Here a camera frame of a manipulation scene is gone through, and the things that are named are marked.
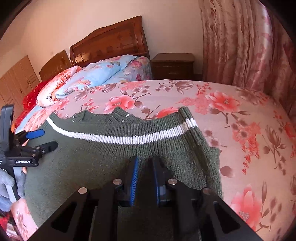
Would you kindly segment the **grey gloved left hand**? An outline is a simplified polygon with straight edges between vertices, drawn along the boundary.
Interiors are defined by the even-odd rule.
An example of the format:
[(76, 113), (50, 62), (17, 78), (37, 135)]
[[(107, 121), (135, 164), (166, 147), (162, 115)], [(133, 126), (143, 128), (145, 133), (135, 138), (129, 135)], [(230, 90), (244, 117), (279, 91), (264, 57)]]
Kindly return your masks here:
[(14, 167), (15, 176), (12, 177), (7, 171), (1, 169), (1, 211), (9, 212), (13, 202), (10, 200), (10, 194), (13, 193), (12, 188), (17, 185), (18, 196), (25, 197), (25, 181), (27, 168)]

